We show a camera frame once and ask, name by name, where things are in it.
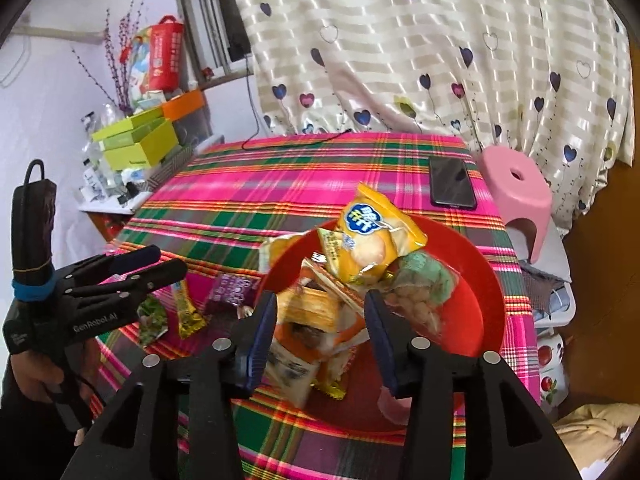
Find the black phone screen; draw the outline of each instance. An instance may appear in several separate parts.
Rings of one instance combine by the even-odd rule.
[[[471,210],[478,207],[471,179],[460,158],[430,157],[429,186],[433,205]]]

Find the red bag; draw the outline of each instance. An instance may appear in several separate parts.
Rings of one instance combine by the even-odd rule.
[[[165,16],[151,25],[149,90],[172,92],[178,88],[183,31],[184,25],[175,16]]]

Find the green box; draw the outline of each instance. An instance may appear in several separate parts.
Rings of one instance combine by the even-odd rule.
[[[157,128],[147,134],[140,142],[124,148],[107,150],[104,156],[113,171],[125,168],[151,168],[178,144],[174,126],[169,120],[163,120]]]
[[[143,124],[128,132],[116,134],[111,137],[107,137],[104,140],[100,140],[100,149],[106,152],[107,150],[115,150],[116,148],[124,148],[125,146],[133,146],[135,143],[140,142],[158,126],[161,126],[164,119],[154,119],[150,123]]]
[[[122,132],[128,132],[129,130],[133,130],[143,124],[147,124],[149,121],[153,121],[154,119],[158,119],[163,117],[162,107],[151,108],[151,110],[146,110],[145,112],[136,114],[131,117],[127,117],[117,123],[110,124],[109,126],[104,127],[101,130],[98,130],[92,135],[93,140],[103,140],[107,137],[111,137],[117,134],[121,134]]]

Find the silver screw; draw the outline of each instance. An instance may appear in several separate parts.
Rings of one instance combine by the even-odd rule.
[[[231,339],[221,337],[219,339],[216,339],[211,346],[219,351],[226,350],[231,346]]]
[[[426,350],[431,346],[431,341],[425,337],[418,336],[411,339],[411,346],[418,350]]]
[[[491,365],[497,365],[501,359],[500,354],[491,350],[482,354],[482,358]]]
[[[160,356],[158,354],[145,355],[145,357],[142,359],[142,364],[146,368],[153,368],[159,362],[160,362]]]

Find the plaid tablecloth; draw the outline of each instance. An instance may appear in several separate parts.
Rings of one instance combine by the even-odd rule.
[[[127,224],[123,250],[155,244],[163,257],[180,256],[190,266],[195,303],[208,293],[220,270],[260,276],[258,247],[269,236],[311,229],[338,215],[359,182],[381,191],[408,213],[428,215],[467,236],[494,268],[507,306],[502,355],[531,394],[539,397],[536,337],[515,253],[470,153],[455,137],[414,134],[345,134],[306,146],[321,136],[268,139],[213,147],[167,182]],[[430,155],[462,158],[470,172],[478,209],[434,208],[429,199]],[[215,327],[180,341],[168,295],[170,332],[147,348],[167,358],[195,352],[216,338]],[[122,384],[145,351],[136,345],[136,324],[101,338],[103,366],[98,389],[107,398]],[[181,413],[183,424],[187,414]],[[293,409],[260,388],[234,409],[245,474],[252,479],[393,479],[402,434],[347,434]],[[463,478],[465,419],[455,417],[452,478]],[[180,428],[186,436],[184,425]],[[186,439],[180,441],[188,451]],[[187,460],[186,453],[180,460]]]

